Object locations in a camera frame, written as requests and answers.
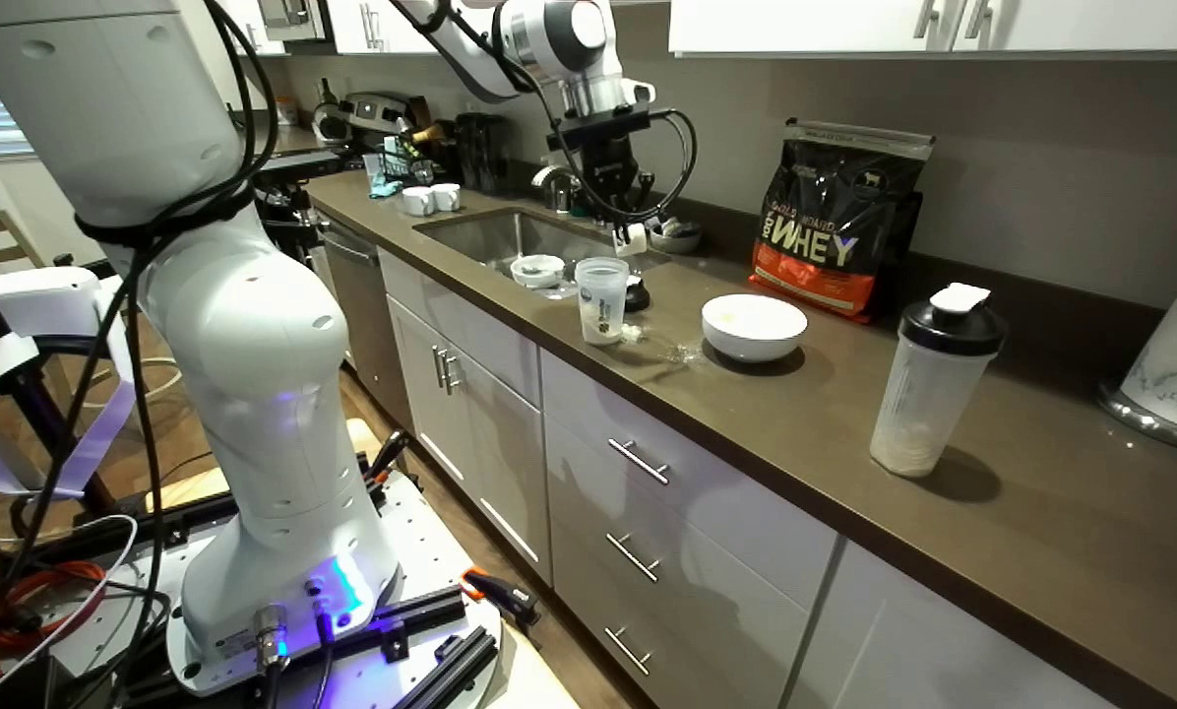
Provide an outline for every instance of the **white wall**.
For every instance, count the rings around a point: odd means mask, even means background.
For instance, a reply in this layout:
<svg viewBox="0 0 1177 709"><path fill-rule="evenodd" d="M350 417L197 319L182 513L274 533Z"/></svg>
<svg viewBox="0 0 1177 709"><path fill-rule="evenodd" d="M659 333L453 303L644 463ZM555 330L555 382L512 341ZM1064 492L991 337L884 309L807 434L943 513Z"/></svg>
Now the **white wall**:
<svg viewBox="0 0 1177 709"><path fill-rule="evenodd" d="M668 57L666 7L623 7L623 63L693 115L687 196L757 211L783 118L935 135L914 248L1166 307L1177 292L1177 57ZM302 107L333 91L424 91L466 107L442 57L290 57ZM498 107L542 148L530 99ZM676 141L652 128L668 181Z"/></svg>

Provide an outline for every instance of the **shaker bottle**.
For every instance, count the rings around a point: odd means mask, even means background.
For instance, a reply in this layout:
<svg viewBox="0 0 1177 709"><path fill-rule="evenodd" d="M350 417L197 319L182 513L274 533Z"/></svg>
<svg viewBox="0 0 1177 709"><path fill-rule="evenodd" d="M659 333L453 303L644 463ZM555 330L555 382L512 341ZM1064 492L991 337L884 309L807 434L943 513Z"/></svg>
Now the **shaker bottle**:
<svg viewBox="0 0 1177 709"><path fill-rule="evenodd" d="M984 299L987 287L950 282L905 307L868 434L868 455L891 471L924 476L935 467L984 367L1005 346L1005 322Z"/></svg>

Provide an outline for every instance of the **protein powder bag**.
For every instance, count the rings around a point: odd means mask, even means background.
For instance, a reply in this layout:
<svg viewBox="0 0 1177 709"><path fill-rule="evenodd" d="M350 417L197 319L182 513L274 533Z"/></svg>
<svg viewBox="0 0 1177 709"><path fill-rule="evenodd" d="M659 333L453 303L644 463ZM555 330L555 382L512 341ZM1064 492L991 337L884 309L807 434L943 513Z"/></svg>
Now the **protein powder bag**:
<svg viewBox="0 0 1177 709"><path fill-rule="evenodd" d="M752 282L867 319L910 248L933 135L787 120L752 242Z"/></svg>

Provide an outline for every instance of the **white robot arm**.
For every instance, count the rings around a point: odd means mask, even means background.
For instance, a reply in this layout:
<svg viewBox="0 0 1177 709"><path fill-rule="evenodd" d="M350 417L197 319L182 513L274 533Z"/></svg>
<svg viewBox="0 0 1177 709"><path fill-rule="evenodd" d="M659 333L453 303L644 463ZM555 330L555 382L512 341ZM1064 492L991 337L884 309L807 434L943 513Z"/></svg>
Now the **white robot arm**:
<svg viewBox="0 0 1177 709"><path fill-rule="evenodd" d="M395 0L395 7L450 57L471 94L491 101L537 94L542 101L546 141L568 154L593 217L615 223L661 217L681 192L693 160L666 200L644 204L652 175L638 170L631 135L652 120L659 91L623 76L606 0L498 0L484 13L466 0ZM542 99L542 84L558 87L558 118Z"/></svg>
<svg viewBox="0 0 1177 709"><path fill-rule="evenodd" d="M526 69L555 80L555 139L579 148L588 185L631 189L624 135L648 120L652 91L623 80L603 0L506 0L487 32L458 5L395 5L484 99L530 91ZM240 200L252 148L173 0L0 0L0 99L76 219L139 280L240 506L185 571L178 682L247 682L266 619L283 656L316 651L320 598L362 619L396 565L342 426L345 319Z"/></svg>

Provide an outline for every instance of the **white bowl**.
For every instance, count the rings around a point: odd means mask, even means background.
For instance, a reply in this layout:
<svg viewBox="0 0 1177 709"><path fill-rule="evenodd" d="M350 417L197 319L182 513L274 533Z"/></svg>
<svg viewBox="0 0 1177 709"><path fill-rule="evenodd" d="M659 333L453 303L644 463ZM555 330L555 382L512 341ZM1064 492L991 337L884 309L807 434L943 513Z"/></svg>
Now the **white bowl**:
<svg viewBox="0 0 1177 709"><path fill-rule="evenodd" d="M702 333L737 362L775 362L799 346L807 313L773 296L716 296L702 307Z"/></svg>
<svg viewBox="0 0 1177 709"><path fill-rule="evenodd" d="M506 265L512 280L530 292L555 292L563 282L563 256L526 252Z"/></svg>

